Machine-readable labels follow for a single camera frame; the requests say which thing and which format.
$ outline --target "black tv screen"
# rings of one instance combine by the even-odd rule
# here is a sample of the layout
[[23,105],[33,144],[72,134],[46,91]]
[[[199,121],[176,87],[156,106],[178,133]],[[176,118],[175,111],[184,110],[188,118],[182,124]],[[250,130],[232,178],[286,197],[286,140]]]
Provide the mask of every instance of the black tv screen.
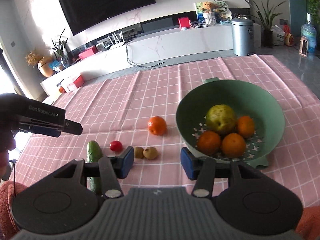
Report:
[[73,35],[121,13],[155,0],[59,0]]

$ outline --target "trash can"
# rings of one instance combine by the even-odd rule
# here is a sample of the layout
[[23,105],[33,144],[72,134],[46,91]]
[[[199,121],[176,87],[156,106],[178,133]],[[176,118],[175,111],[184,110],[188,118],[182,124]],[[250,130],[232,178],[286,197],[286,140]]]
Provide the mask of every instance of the trash can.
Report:
[[247,56],[254,52],[253,22],[248,19],[232,19],[233,53]]

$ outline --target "teddy bear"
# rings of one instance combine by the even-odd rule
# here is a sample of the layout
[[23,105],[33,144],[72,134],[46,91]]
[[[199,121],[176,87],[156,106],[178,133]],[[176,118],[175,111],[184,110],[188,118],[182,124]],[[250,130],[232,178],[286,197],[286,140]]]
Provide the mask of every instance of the teddy bear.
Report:
[[202,11],[204,13],[212,13],[217,11],[217,5],[212,2],[203,2],[202,3]]

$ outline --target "pink checkered tablecloth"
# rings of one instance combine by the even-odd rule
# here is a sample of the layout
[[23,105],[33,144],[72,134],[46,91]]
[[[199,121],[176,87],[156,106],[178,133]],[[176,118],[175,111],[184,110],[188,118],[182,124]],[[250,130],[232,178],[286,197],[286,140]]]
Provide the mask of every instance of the pink checkered tablecloth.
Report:
[[[83,134],[62,133],[59,138],[32,135],[17,161],[17,181],[27,186],[74,158],[86,159],[86,145],[97,141],[105,155],[112,156],[109,143],[119,140],[127,146],[154,146],[160,156],[152,161],[134,160],[128,177],[121,180],[124,192],[131,187],[185,186],[188,180],[180,165],[179,135],[175,112],[180,100],[203,80],[238,79],[270,92],[285,114],[284,137],[268,156],[264,172],[296,193],[305,206],[318,205],[320,197],[320,101],[291,71],[270,55],[217,58],[162,67],[105,80],[61,95],[56,103],[66,118],[80,122]],[[168,134],[148,133],[151,116],[162,116]],[[226,189],[217,179],[214,194]]]

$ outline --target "tiled floor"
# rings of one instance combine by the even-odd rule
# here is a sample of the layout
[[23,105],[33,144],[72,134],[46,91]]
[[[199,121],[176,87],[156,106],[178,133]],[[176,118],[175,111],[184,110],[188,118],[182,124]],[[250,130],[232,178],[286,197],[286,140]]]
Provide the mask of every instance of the tiled floor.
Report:
[[[285,66],[287,66],[298,78],[300,78],[312,91],[320,98],[320,59],[316,56],[313,57],[302,57],[299,55],[299,51],[294,47],[287,46],[275,46],[273,49],[270,48],[260,48],[256,49],[255,53],[258,55],[274,55],[279,59]],[[235,56],[233,50],[222,50],[215,52],[205,52],[199,54],[192,54],[187,56],[169,58],[162,61],[156,61],[144,66],[153,66],[158,63],[162,63],[160,66],[155,68],[177,65],[185,62],[192,62],[198,60],[205,60],[209,58],[217,57],[231,57]],[[102,82],[106,79],[112,79],[127,74],[135,73],[139,70],[146,70],[150,68],[140,68],[138,66],[133,66],[124,70],[110,73],[105,76],[101,76],[86,82],[86,85]]]

